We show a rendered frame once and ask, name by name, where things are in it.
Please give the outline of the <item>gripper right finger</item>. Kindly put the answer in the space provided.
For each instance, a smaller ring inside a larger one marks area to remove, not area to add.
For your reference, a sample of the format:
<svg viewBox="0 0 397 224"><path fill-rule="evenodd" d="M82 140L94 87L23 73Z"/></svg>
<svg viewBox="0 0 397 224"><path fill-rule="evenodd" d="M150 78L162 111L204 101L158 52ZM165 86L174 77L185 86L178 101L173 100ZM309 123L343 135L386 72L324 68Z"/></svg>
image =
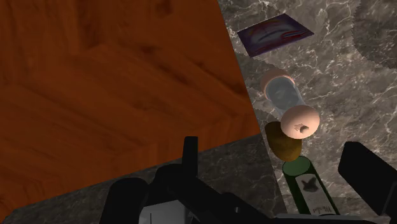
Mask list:
<svg viewBox="0 0 397 224"><path fill-rule="evenodd" d="M377 215L397 224L397 170L359 142L348 141L338 173Z"/></svg>

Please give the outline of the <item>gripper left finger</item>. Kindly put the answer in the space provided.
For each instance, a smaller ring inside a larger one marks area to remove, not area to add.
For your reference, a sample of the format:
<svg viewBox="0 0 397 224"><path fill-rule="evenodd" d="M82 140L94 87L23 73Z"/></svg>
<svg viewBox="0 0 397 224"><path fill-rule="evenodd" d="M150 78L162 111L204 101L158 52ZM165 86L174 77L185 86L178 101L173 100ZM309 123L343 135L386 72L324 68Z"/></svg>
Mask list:
<svg viewBox="0 0 397 224"><path fill-rule="evenodd" d="M198 177L198 139L184 140L182 161L157 169L151 183L115 181L99 224L273 224L232 193L218 193Z"/></svg>

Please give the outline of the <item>dark green labelled bottle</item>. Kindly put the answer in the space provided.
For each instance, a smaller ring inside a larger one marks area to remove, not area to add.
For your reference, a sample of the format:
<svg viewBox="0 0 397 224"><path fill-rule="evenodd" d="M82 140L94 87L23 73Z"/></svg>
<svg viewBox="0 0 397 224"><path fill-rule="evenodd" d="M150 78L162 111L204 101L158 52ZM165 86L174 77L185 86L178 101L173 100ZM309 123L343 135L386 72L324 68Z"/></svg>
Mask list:
<svg viewBox="0 0 397 224"><path fill-rule="evenodd" d="M285 162L282 173L300 214L339 215L312 162L305 156Z"/></svg>

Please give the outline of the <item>glass grinder with pink caps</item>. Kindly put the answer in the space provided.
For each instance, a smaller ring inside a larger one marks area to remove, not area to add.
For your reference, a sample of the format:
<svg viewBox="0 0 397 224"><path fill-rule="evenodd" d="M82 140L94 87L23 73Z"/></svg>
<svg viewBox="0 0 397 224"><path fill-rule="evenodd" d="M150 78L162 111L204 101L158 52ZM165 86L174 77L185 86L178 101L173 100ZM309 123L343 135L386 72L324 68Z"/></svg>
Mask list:
<svg viewBox="0 0 397 224"><path fill-rule="evenodd" d="M263 94L281 116L281 130L293 139L305 139L317 130L319 113L306 105L295 81L286 71L273 68L260 82Z"/></svg>

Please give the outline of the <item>brown kiwi fruit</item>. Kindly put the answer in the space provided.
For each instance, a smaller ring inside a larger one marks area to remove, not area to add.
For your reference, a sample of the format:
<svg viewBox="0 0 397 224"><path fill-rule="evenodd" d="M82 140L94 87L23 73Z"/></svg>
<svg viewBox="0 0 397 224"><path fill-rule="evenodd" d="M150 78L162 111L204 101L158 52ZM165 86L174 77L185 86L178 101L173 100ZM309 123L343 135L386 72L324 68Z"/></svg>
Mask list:
<svg viewBox="0 0 397 224"><path fill-rule="evenodd" d="M300 156L302 151L302 140L288 137L281 130L280 122L270 122L266 124L265 134L268 145L277 158L285 162L290 162Z"/></svg>

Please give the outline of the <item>purple patterned book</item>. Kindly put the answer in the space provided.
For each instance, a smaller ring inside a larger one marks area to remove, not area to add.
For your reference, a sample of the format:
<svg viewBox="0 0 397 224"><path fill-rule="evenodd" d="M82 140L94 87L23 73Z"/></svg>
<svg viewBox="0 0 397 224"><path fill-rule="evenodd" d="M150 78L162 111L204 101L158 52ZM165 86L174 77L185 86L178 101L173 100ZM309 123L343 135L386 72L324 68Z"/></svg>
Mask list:
<svg viewBox="0 0 397 224"><path fill-rule="evenodd" d="M250 57L314 35L285 13L247 27L237 34Z"/></svg>

